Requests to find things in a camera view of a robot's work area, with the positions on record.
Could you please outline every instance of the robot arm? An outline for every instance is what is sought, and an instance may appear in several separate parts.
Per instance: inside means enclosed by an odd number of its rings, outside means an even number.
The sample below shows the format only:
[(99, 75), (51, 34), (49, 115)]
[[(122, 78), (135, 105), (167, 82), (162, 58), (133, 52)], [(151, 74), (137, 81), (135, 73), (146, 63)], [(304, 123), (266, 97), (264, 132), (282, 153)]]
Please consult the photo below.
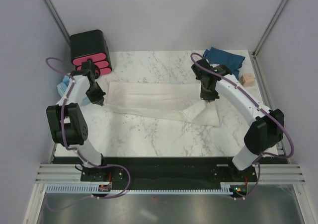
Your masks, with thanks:
[[(95, 82), (95, 64), (91, 61), (84, 62), (82, 70), (73, 71), (71, 76), (73, 76), (75, 84), (64, 108), (67, 145), (63, 143), (61, 128), (61, 109), (65, 97), (62, 97), (55, 106), (49, 106), (46, 109), (51, 135), (55, 143), (61, 143), (66, 149), (73, 150), (77, 155), (80, 152), (85, 159), (99, 166), (102, 161), (102, 154), (97, 152), (88, 139), (88, 127), (79, 104), (87, 95), (93, 104), (103, 105), (103, 96), (106, 93)], [(71, 85), (72, 82), (70, 82), (65, 94), (71, 89)], [(91, 167), (80, 156), (79, 158), (86, 167)]]
[[(201, 59), (197, 61), (197, 63), (236, 83), (237, 86), (240, 86), (240, 89), (244, 90), (244, 92), (258, 105), (261, 105), (266, 113), (270, 114), (280, 124), (284, 125), (283, 112), (279, 109), (272, 111), (269, 107), (255, 99), (240, 85), (236, 77), (232, 75), (231, 70), (226, 66), (219, 65), (213, 68), (205, 59)], [(207, 73), (196, 65), (192, 66), (192, 70), (196, 74), (196, 78), (201, 81), (201, 99), (210, 102), (219, 99), (219, 94), (223, 95), (240, 112), (240, 114), (242, 114), (249, 125), (249, 130), (244, 137), (245, 146), (232, 160), (238, 170), (244, 170), (251, 166), (253, 161), (256, 160), (260, 154), (283, 139), (283, 132), (281, 129), (264, 115), (264, 113), (261, 112), (240, 90), (229, 84), (228, 81)]]

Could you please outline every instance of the gray wall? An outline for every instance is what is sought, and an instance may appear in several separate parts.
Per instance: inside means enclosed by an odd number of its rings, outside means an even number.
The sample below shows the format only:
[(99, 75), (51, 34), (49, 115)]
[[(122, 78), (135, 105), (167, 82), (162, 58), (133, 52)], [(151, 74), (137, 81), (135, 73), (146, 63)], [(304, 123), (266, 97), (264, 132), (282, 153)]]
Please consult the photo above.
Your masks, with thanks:
[(275, 107), (285, 113), (301, 165), (318, 208), (318, 0), (290, 0), (260, 55)]
[(0, 0), (0, 15), (0, 217), (19, 224), (52, 142), (45, 109), (61, 76), (45, 58), (68, 52), (42, 0)]
[(101, 29), (111, 51), (253, 50), (280, 0), (52, 0), (70, 34)]

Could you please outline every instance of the white marble surface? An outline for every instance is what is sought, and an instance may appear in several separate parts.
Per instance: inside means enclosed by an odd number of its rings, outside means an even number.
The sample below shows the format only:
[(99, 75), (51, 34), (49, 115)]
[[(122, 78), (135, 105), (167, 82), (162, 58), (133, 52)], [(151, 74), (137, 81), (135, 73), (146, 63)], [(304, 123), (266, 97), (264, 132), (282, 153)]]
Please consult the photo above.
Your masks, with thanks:
[[(190, 54), (193, 51), (114, 52), (113, 72), (98, 83), (107, 89), (110, 81), (195, 83)], [(254, 74), (247, 50), (231, 50), (245, 56), (240, 74)], [(257, 83), (247, 90), (260, 101)], [(244, 146), (248, 130), (243, 116), (222, 96), (217, 100), (221, 126), (200, 126), (107, 111), (89, 104), (81, 108), (89, 139), (104, 156), (234, 156)], [(270, 150), (277, 153), (276, 147)], [(55, 156), (76, 156), (61, 145)]]

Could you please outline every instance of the white cloth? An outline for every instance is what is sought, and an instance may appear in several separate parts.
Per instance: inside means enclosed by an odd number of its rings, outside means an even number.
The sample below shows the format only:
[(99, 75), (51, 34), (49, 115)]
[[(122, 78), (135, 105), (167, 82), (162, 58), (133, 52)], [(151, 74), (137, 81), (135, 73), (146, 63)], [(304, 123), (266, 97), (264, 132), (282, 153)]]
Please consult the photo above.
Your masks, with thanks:
[(200, 99), (201, 84), (111, 82), (111, 111), (219, 127), (215, 102)]

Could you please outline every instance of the purple cable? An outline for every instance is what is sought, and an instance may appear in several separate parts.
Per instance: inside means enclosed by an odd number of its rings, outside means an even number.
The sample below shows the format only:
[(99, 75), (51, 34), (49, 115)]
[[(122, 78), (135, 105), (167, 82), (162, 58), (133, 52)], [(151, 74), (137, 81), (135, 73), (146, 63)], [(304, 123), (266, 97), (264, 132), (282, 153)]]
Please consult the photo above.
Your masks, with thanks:
[(263, 155), (270, 155), (276, 158), (290, 158), (291, 156), (293, 156), (295, 148), (294, 148), (294, 143), (292, 141), (292, 138), (290, 137), (290, 135), (288, 134), (288, 132), (286, 131), (286, 129), (282, 126), (282, 124), (280, 124), (274, 117), (272, 117), (270, 114), (268, 114), (263, 108), (260, 107), (260, 105), (246, 92), (244, 91), (243, 88), (241, 88), (240, 86), (238, 86), (235, 82), (229, 80), (228, 78), (219, 75), (211, 70), (208, 70), (204, 67), (202, 67), (201, 65), (199, 65), (193, 58), (193, 55), (197, 55), (200, 58), (204, 59), (204, 57), (198, 53), (192, 53), (190, 55), (190, 58), (192, 60), (192, 62), (200, 69), (202, 69), (203, 71), (206, 71), (207, 73), (213, 74), (214, 76), (217, 76), (225, 81), (227, 81), (228, 83), (230, 83), (231, 85), (237, 87), (238, 90), (240, 90), (240, 92), (242, 92), (265, 116), (267, 116), (269, 119), (271, 119), (282, 131), (283, 133), (286, 135), (286, 138), (290, 144), (290, 154), (289, 155), (276, 155), (274, 153), (269, 153), (269, 152), (264, 152), (262, 153), (256, 160), (254, 160), (254, 164), (255, 162), (257, 162), (258, 160), (260, 160), (262, 158)]
[[(82, 160), (84, 160), (84, 161), (87, 162), (89, 165), (91, 165), (91, 166), (93, 166), (93, 167), (95, 167), (95, 168), (100, 168), (100, 169), (102, 169), (102, 168), (119, 167), (119, 168), (122, 168), (123, 170), (125, 170), (125, 171), (127, 172), (127, 174), (128, 174), (128, 184), (127, 184), (127, 186), (124, 188), (124, 190), (122, 190), (120, 193), (115, 194), (115, 195), (113, 195), (113, 196), (109, 196), (109, 197), (108, 197), (108, 196), (106, 196), (106, 197), (99, 197), (99, 199), (111, 199), (111, 198), (117, 198), (117, 197), (122, 196), (122, 195), (128, 190), (129, 185), (130, 185), (130, 182), (131, 182), (131, 176), (130, 176), (130, 173), (129, 173), (128, 169), (126, 169), (124, 166), (121, 166), (121, 165), (119, 165), (119, 164), (110, 164), (110, 165), (105, 165), (105, 166), (98, 166), (98, 165), (96, 165), (96, 164), (93, 164), (93, 163), (90, 162), (89, 160), (87, 160), (87, 159), (80, 153), (80, 151), (79, 151), (77, 148), (70, 148), (70, 147), (68, 146), (67, 140), (66, 140), (66, 135), (65, 135), (64, 109), (65, 109), (65, 105), (66, 105), (67, 99), (68, 99), (68, 97), (69, 97), (69, 95), (70, 95), (70, 93), (71, 93), (71, 91), (72, 91), (72, 89), (73, 89), (73, 87), (74, 87), (74, 84), (75, 84), (75, 83), (74, 83), (73, 81), (75, 81), (75, 79), (74, 79), (71, 75), (66, 74), (66, 73), (64, 73), (64, 72), (62, 72), (62, 71), (60, 71), (60, 70), (58, 70), (58, 69), (52, 67), (52, 66), (50, 65), (50, 63), (49, 63), (49, 60), (51, 60), (51, 59), (60, 61), (61, 63), (65, 64), (65, 65), (67, 65), (67, 63), (65, 63), (65, 62), (64, 62), (63, 60), (61, 60), (61, 59), (54, 58), (54, 57), (49, 57), (49, 58), (47, 58), (47, 59), (45, 60), (46, 64), (49, 66), (49, 68), (51, 68), (52, 70), (54, 70), (54, 71), (56, 71), (57, 73), (60, 73), (60, 74), (62, 74), (62, 75), (64, 75), (64, 76), (68, 76), (68, 77), (72, 80), (71, 87), (70, 87), (69, 91), (68, 91), (67, 94), (66, 94), (66, 98), (64, 99), (63, 104), (62, 104), (62, 108), (61, 108), (61, 129), (62, 129), (62, 139), (63, 139), (64, 147), (65, 147), (67, 150), (73, 150), (73, 151), (77, 152), (77, 154), (79, 155), (79, 157), (80, 157)], [(64, 208), (62, 208), (62, 209), (58, 209), (58, 210), (56, 210), (56, 211), (54, 211), (54, 209), (51, 209), (51, 208), (47, 205), (47, 203), (46, 203), (46, 207), (47, 207), (50, 211), (58, 212), (58, 211), (65, 210), (65, 209), (69, 208), (70, 206), (72, 206), (72, 205), (74, 205), (74, 204), (77, 204), (78, 202), (80, 202), (80, 201), (82, 201), (82, 200), (85, 200), (85, 199), (87, 199), (87, 198), (90, 198), (90, 197), (91, 197), (91, 196), (86, 196), (86, 197), (84, 197), (84, 198), (81, 198), (81, 199), (75, 201), (74, 203), (72, 203), (72, 204), (70, 204), (70, 205), (68, 205), (68, 206), (66, 206), (66, 207), (64, 207)]]

